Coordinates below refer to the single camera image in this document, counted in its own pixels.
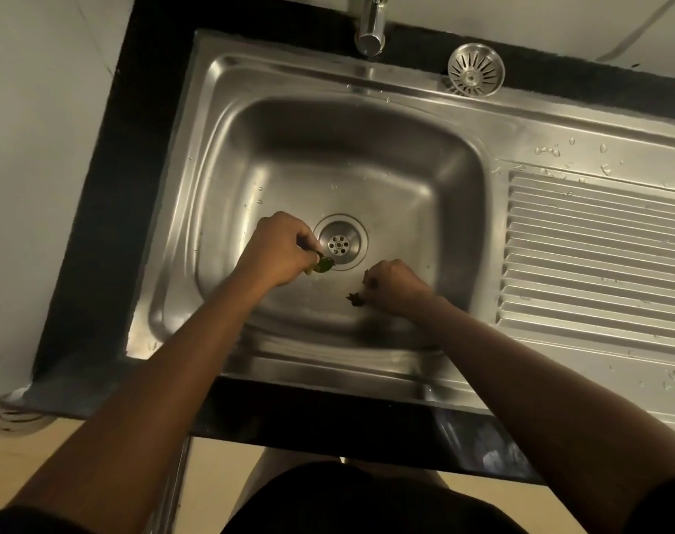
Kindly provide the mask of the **person's left hand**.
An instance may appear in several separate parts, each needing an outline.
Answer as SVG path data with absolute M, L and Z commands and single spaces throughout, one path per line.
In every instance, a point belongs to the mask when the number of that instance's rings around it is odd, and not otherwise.
M 298 231 L 314 235 L 306 223 L 284 211 L 261 218 L 238 259 L 235 274 L 253 280 L 264 290 L 293 281 L 303 273 L 296 258 Z

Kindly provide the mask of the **person's right hand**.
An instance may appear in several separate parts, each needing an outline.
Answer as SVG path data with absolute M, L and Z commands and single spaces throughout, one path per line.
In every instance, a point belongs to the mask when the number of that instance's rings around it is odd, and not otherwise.
M 396 317 L 411 320 L 424 303 L 436 294 L 403 260 L 382 260 L 384 267 L 379 284 L 380 293 L 367 304 Z

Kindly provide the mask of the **person's left forearm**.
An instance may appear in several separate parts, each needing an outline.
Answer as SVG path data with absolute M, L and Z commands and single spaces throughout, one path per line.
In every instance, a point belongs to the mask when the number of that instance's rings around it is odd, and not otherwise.
M 289 281 L 241 266 L 10 501 L 92 534 L 140 534 L 248 316 Z

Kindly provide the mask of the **person's right forearm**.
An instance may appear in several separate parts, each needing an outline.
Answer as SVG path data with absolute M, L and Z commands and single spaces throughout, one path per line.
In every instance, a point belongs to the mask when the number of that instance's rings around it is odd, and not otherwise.
M 440 296 L 394 312 L 427 332 L 589 534 L 675 534 L 675 431 Z

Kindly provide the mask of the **sink drain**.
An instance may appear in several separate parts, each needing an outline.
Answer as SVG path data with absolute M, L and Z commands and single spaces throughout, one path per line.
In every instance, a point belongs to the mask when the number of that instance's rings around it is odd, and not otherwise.
M 315 225 L 313 232 L 322 246 L 323 254 L 334 261 L 332 270 L 356 268 L 368 251 L 368 234 L 353 216 L 333 214 Z

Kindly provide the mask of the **stainless steel sink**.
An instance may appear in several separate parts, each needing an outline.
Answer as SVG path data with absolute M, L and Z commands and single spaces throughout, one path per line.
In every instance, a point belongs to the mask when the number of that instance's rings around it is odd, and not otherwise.
M 475 319 L 675 430 L 675 119 L 197 32 L 125 352 L 148 359 L 258 220 L 355 217 L 356 268 L 251 315 L 226 377 L 489 414 L 402 319 L 347 295 L 402 259 Z

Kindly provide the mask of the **black countertop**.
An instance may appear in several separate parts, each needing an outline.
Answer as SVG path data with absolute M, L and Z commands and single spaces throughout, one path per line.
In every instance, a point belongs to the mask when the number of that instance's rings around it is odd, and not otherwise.
M 19 406 L 86 419 L 137 367 L 124 349 L 146 240 L 196 30 L 357 58 L 356 18 L 287 0 L 136 0 L 66 254 Z M 196 437 L 346 452 L 412 467 L 534 483 L 475 462 L 485 414 L 219 377 Z

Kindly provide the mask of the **person's dark shorts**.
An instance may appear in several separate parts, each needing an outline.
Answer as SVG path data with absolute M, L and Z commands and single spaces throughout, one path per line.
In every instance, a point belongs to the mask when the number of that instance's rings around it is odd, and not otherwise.
M 675 479 L 642 498 L 622 534 L 656 534 L 665 512 L 675 526 Z M 28 506 L 0 510 L 0 534 L 95 534 Z M 496 506 L 410 478 L 374 476 L 334 461 L 272 479 L 220 534 L 528 534 Z

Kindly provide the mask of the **chrome faucet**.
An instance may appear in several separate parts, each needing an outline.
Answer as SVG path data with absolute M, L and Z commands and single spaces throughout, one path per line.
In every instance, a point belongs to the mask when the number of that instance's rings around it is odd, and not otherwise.
M 354 42 L 357 51 L 366 59 L 372 59 L 384 50 L 387 5 L 388 0 L 364 0 Z

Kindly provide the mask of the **steel sink strainer basket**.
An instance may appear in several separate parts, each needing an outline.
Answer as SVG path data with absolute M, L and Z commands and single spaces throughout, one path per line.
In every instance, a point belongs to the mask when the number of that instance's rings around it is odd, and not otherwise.
M 493 48 L 467 43 L 452 52 L 447 75 L 457 94 L 467 98 L 486 98 L 502 88 L 505 68 L 501 56 Z

